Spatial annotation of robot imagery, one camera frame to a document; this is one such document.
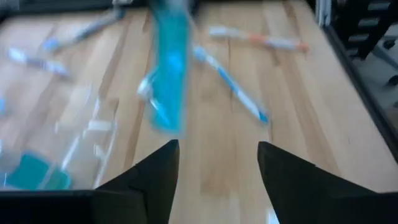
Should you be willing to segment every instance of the blue toothbrush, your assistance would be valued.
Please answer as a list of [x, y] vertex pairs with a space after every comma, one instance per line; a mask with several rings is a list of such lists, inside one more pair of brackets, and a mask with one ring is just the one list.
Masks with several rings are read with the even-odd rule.
[[55, 52], [57, 50], [60, 50], [63, 47], [66, 47], [71, 44], [75, 44], [79, 41], [82, 41], [86, 39], [87, 37], [95, 34], [96, 32], [99, 32], [102, 30], [104, 27], [111, 25], [117, 21], [120, 21], [121, 19], [124, 18], [126, 12], [123, 9], [117, 8], [114, 9], [112, 12], [110, 12], [108, 15], [102, 17], [95, 23], [89, 25], [87, 28], [83, 29], [77, 35], [72, 37], [71, 39], [68, 40], [57, 40], [57, 39], [50, 39], [44, 43], [44, 50], [48, 52]]
[[231, 75], [217, 62], [217, 60], [209, 55], [206, 50], [201, 46], [195, 46], [193, 48], [195, 57], [204, 62], [207, 61], [214, 69], [216, 69], [219, 75], [227, 82], [229, 87], [232, 89], [236, 97], [243, 103], [243, 105], [260, 121], [264, 123], [269, 122], [269, 118], [266, 112], [262, 111], [255, 102], [248, 97], [248, 95], [242, 90], [242, 88], [236, 83]]

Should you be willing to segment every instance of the toothbrush head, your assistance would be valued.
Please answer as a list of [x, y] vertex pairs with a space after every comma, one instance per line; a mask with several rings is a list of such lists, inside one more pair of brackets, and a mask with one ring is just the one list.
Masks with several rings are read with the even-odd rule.
[[57, 39], [49, 39], [46, 42], [44, 42], [43, 48], [46, 51], [55, 51], [61, 46], [61, 43]]
[[119, 10], [116, 12], [116, 19], [117, 19], [117, 20], [121, 20], [121, 19], [124, 18], [125, 15], [126, 15], [126, 10], [124, 10], [124, 9], [119, 9]]
[[209, 35], [213, 37], [239, 37], [242, 33], [237, 29], [232, 29], [223, 26], [211, 26], [209, 27]]

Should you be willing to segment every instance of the toothbrush handle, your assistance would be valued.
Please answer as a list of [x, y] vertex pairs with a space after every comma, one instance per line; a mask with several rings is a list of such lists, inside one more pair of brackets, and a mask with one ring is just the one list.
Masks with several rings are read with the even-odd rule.
[[93, 35], [96, 32], [100, 31], [102, 28], [118, 21], [120, 19], [118, 15], [119, 13], [121, 13], [119, 10], [122, 9], [118, 9], [117, 11], [112, 12], [111, 14], [105, 16], [104, 18], [96, 21], [94, 24], [91, 24], [86, 29], [82, 30], [79, 34], [76, 35], [75, 40], [78, 41], [85, 39], [90, 35]]
[[248, 95], [242, 90], [242, 88], [228, 75], [228, 73], [223, 68], [217, 68], [220, 76], [227, 82], [229, 87], [232, 89], [234, 94], [242, 102], [242, 104], [260, 121], [268, 123], [267, 115], [262, 112], [255, 102], [248, 97]]

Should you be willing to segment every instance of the black metal frame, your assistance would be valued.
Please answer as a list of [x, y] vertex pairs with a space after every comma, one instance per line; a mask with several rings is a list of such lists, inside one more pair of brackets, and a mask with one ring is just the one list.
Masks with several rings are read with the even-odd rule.
[[393, 127], [389, 122], [386, 113], [379, 106], [365, 83], [362, 81], [358, 69], [352, 63], [352, 60], [350, 59], [343, 43], [338, 38], [335, 29], [332, 26], [327, 26], [323, 28], [323, 31], [328, 37], [331, 46], [333, 47], [340, 63], [346, 70], [351, 82], [358, 91], [365, 107], [368, 109], [375, 125], [388, 145], [394, 159], [398, 162], [398, 134], [395, 127]]

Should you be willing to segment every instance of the wooden surface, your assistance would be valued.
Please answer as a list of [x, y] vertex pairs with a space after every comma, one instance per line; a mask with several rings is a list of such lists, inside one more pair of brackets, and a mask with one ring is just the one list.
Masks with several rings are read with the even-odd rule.
[[[2, 25], [0, 44], [39, 52], [46, 38], [66, 37], [96, 17], [11, 19]], [[398, 190], [398, 165], [303, 1], [206, 5], [198, 22], [195, 41], [268, 108], [272, 123], [261, 126], [212, 68], [193, 62], [171, 223], [267, 223], [271, 204], [256, 160], [258, 141], [372, 190]], [[300, 38], [310, 51], [272, 50], [203, 35], [208, 26], [219, 24]], [[70, 82], [2, 59], [1, 91], [20, 111], [20, 128], [1, 126], [2, 138], [9, 144], [23, 141], [29, 135], [26, 127], [61, 116], [78, 98], [76, 92], [75, 97], [66, 93], [91, 84], [104, 98], [119, 99], [119, 134], [104, 181], [141, 161], [175, 138], [151, 128], [136, 96], [140, 80], [154, 66], [152, 39], [150, 14], [131, 10], [125, 20], [55, 56], [72, 70]]]

